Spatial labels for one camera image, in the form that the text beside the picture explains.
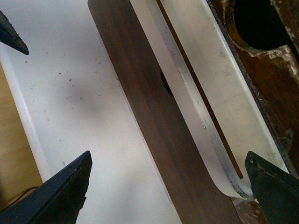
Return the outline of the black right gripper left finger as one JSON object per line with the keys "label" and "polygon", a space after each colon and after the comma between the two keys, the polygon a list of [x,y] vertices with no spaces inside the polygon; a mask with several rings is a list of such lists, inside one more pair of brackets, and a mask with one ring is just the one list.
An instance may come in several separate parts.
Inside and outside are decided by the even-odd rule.
{"label": "black right gripper left finger", "polygon": [[74,224],[86,200],[92,157],[85,151],[0,214],[2,224]]}

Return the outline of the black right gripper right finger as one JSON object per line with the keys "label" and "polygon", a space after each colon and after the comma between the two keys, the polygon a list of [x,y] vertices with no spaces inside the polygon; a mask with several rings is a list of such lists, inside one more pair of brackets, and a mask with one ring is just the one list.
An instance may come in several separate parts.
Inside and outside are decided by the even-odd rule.
{"label": "black right gripper right finger", "polygon": [[270,224],[299,222],[299,180],[249,151],[245,159],[252,192]]}

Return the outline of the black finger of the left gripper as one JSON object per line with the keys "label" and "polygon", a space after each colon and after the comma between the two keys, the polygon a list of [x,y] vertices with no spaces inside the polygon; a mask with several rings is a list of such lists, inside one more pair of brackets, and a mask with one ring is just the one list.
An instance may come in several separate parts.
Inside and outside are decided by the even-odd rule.
{"label": "black finger of the left gripper", "polygon": [[0,12],[0,41],[25,55],[29,55],[27,45],[2,12]]}

